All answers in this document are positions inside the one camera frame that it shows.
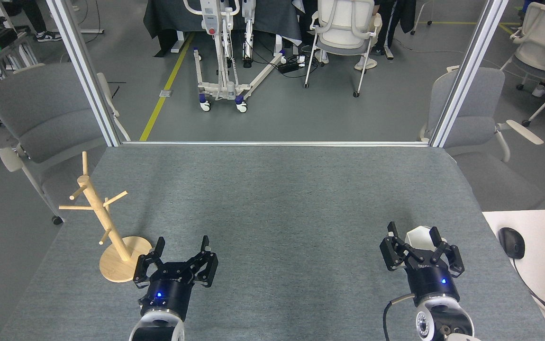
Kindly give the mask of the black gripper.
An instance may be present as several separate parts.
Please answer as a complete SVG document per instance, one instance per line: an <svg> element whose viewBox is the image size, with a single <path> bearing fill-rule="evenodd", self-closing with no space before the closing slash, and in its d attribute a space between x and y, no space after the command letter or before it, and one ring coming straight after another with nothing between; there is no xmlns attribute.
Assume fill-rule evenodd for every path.
<svg viewBox="0 0 545 341"><path fill-rule="evenodd" d="M388 270L394 271L409 258L421 262L420 254L410 244L398 237L395 222L389 222L388 236L380 250ZM407 265L407 277L411 293L415 294L415 306L436 296L450 296L460 300L452 277L460 276L464 271L463 260L456 245L444 242L436 226L430 229L430 238L435 246L433 254L427 259L430 265L419 263Z"/></svg>
<svg viewBox="0 0 545 341"><path fill-rule="evenodd" d="M138 288L149 285L147 294L139 300L142 307L140 314L160 308L186 317L194 282L201 281L204 287L212 287L218 268L218 255L210 250L209 237L204 235L200 252L184 265L164 265L161 261L164 246L164 238L159 237L151 252L138 257L133 281ZM147 269L151 264L155 264L157 270L148 277Z"/></svg>

